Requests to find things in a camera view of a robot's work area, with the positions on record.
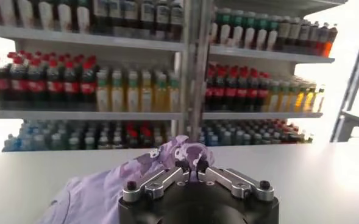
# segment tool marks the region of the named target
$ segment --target plastic bottle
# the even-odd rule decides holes
[[[157,73],[157,84],[155,86],[155,111],[166,111],[167,106],[167,76],[162,72]]]
[[[127,90],[128,112],[138,112],[138,77],[136,71],[129,72],[129,83]]]
[[[336,29],[337,24],[335,23],[333,25],[333,28],[331,28],[329,30],[329,36],[328,36],[328,40],[327,42],[325,42],[324,45],[324,50],[322,52],[322,56],[323,57],[329,57],[330,56],[330,52],[331,52],[331,48],[332,48],[332,44],[336,39],[336,36],[338,34],[338,30]]]
[[[244,48],[250,49],[255,36],[255,13],[247,12],[246,34],[244,36]]]
[[[183,8],[180,6],[179,0],[171,4],[170,19],[170,40],[180,41],[182,39],[183,30]]]
[[[174,72],[170,72],[169,82],[169,111],[179,112],[179,76]]]
[[[109,112],[112,110],[110,99],[110,85],[108,84],[108,72],[100,71],[97,73],[98,88],[96,91],[96,101],[98,103],[98,111]]]
[[[151,73],[148,70],[142,72],[141,91],[140,91],[140,111],[152,111],[152,85]]]
[[[112,74],[112,111],[124,111],[124,87],[120,69]]]
[[[220,32],[219,32],[219,34],[220,34],[220,36],[219,36],[220,45],[228,46],[229,33],[230,33],[230,30],[231,30],[231,26],[230,26],[231,9],[223,8],[223,9],[221,9],[221,13],[222,13],[222,20],[221,20],[221,23],[219,25],[219,29],[220,29]]]
[[[286,39],[288,38],[290,33],[290,29],[291,29],[290,17],[285,16],[283,17],[282,22],[279,24],[278,37],[277,37],[277,41],[275,42],[275,48],[278,51],[282,51],[284,49],[286,45]]]
[[[156,39],[165,40],[169,27],[170,9],[167,0],[158,0],[156,6]]]

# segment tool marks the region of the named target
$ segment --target yellow juice bottle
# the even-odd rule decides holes
[[[148,70],[144,70],[141,74],[140,111],[152,111],[151,73]]]
[[[123,84],[123,75],[121,70],[114,70],[112,73],[112,111],[114,112],[121,112],[125,110]]]

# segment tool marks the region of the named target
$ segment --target dark bottle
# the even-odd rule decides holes
[[[250,77],[248,78],[248,94],[246,97],[246,111],[247,112],[254,112],[255,110],[255,103],[258,97],[258,71],[254,68],[250,71]]]
[[[63,73],[59,71],[57,61],[49,61],[49,67],[46,72],[48,81],[49,99],[58,106],[59,102],[64,101],[64,78]]]
[[[182,39],[183,30],[183,8],[179,2],[175,1],[171,4],[170,19],[170,40],[180,41]]]
[[[230,70],[229,75],[226,78],[226,93],[225,103],[228,110],[235,109],[236,94],[238,87],[238,67],[235,66]]]
[[[64,72],[65,97],[68,103],[80,101],[80,83],[78,73],[75,71],[74,63],[65,63]]]
[[[82,80],[80,81],[80,90],[82,92],[82,102],[95,103],[96,101],[96,73],[93,65],[86,62],[83,65]]]
[[[167,0],[159,0],[156,6],[156,39],[164,40],[169,27],[169,7]]]
[[[151,0],[141,4],[141,37],[149,39],[154,33],[155,5]]]
[[[248,77],[248,69],[247,67],[240,68],[240,76],[238,78],[238,91],[236,94],[236,111],[244,111],[246,98],[247,98],[247,77]]]

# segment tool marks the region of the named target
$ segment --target red label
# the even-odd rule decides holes
[[[236,88],[227,88],[226,96],[235,97],[237,91],[238,90]]]
[[[96,83],[95,82],[91,82],[91,83],[82,83],[80,85],[81,89],[82,89],[82,93],[84,94],[91,94],[91,93],[95,93],[95,89],[96,89]]]
[[[9,89],[9,83],[7,81],[7,79],[0,79],[0,90],[5,90],[5,89]]]
[[[246,97],[247,89],[238,89],[238,97]]]
[[[48,90],[55,93],[64,92],[64,83],[48,81]]]
[[[44,81],[29,81],[29,90],[33,93],[39,93],[46,90]]]
[[[224,88],[215,88],[213,91],[213,95],[218,97],[224,96]]]
[[[26,80],[12,80],[11,84],[15,91],[27,91],[29,89],[29,82]]]
[[[77,82],[66,82],[65,85],[65,92],[66,93],[78,93],[80,86]]]

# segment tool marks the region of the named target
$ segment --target purple cloth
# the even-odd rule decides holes
[[[187,160],[194,170],[202,158],[209,164],[214,157],[206,146],[187,143],[187,136],[170,142],[123,165],[87,177],[73,178],[55,197],[39,224],[118,224],[118,200],[124,184],[139,180],[161,167],[170,169],[176,161]]]

